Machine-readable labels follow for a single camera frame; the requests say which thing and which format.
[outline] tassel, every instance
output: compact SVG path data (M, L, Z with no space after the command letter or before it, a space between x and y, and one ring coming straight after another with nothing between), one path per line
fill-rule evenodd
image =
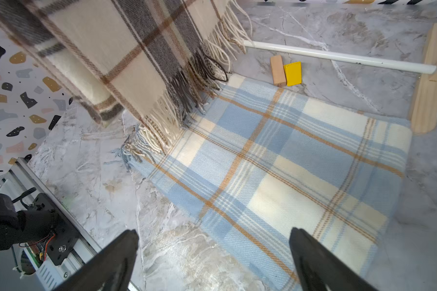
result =
M238 51L233 45L246 53L243 40L251 41L232 5L250 20L236 0L228 2L209 37L167 84L165 94L159 97L151 112L143 116L145 126L137 126L134 134L123 144L122 153L125 156L132 156L138 162L149 159L154 163L152 154L165 154L180 138L182 129L188 126L188 114L192 113L193 107L204 112L207 97L203 100L200 92L214 98L215 90L220 90L219 82L228 81L231 58L237 60L234 53Z

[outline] metal bracket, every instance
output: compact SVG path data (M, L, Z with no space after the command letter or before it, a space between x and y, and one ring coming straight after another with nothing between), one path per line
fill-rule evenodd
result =
M65 217L46 193L40 193L36 196L32 210L51 211L58 214L52 226L55 238L48 243L47 255L52 259L55 266L61 265L78 240L80 235L79 231Z

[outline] white rod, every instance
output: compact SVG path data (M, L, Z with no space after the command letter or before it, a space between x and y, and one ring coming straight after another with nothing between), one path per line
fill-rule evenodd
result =
M294 55L305 55L305 56L315 57L319 59L344 61L347 63L361 64L361 65L372 66L372 67L384 67L387 69L394 69L394 70L414 72L414 73L432 74L437 69L437 67L434 65L411 63L408 61L393 61L387 59L364 57L360 55L334 53L334 52L327 52L318 49L291 47L291 46L284 46L284 45L260 42L260 41L250 42L248 40L244 40L244 45L249 48L265 49L269 51L289 53Z

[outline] plaid fabric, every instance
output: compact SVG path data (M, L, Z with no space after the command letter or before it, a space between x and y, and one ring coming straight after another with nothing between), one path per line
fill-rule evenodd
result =
M245 50L230 5L238 7L236 0L0 0L0 21L99 119L124 107L162 148L192 105L202 106L199 90L214 87L210 55L223 58L221 46L233 53L230 43Z
M130 164L275 290L295 290L303 228L365 274L400 192L412 133L398 118L233 75L168 155Z

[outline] red wire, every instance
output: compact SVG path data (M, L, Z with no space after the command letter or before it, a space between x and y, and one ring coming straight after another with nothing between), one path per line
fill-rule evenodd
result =
M45 251L44 251L44 261L45 261L45 259L47 258L47 246L48 246L48 243L56 236L57 234L53 234L53 236L47 241L47 243L45 244Z
M36 245L36 244L40 243L41 241L43 241L43 240L46 239L46 238L48 238L48 236L42 238L40 241L37 241L37 242L35 242L35 243L33 243L33 244L29 244L29 245L21 245L21 244L19 244L19 246L22 247L22 248L30 247L30 246L32 246L32 245Z

